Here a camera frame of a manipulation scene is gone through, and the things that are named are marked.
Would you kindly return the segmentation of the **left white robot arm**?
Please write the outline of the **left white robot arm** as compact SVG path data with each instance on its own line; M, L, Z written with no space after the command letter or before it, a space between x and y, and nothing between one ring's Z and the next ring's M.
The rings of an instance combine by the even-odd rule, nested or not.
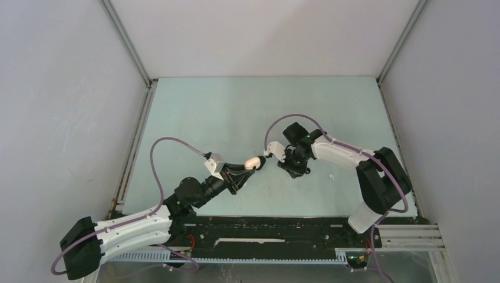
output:
M142 212L108 221L79 219L60 240L66 275L76 280L90 275L117 255L144 246L180 245L186 238L185 219L224 190L233 195L261 170L265 159L253 157L244 164L220 163L216 172L200 182L186 177L163 202Z

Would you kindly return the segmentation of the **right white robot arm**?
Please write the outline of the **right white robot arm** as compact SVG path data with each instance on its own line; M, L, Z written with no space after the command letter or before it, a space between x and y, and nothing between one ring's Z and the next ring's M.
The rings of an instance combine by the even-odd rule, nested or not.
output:
M353 170L358 179L362 200L348 217L349 226L343 230L343 239L350 246L359 246L367 238L366 231L385 214L403 202L402 212L409 208L406 196L413 189L393 150L382 147L367 150L341 142L327 134L322 127L307 131L295 122L283 132L288 144L265 141L264 155L276 157L278 167L292 178L310 172L310 160L325 160L347 170Z

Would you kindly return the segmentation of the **beige earbud case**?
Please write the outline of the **beige earbud case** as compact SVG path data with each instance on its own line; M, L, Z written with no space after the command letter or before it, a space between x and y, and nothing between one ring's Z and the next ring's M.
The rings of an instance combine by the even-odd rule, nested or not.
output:
M265 159L262 159L261 156L256 156L248 159L244 163L245 170L260 170L265 163Z

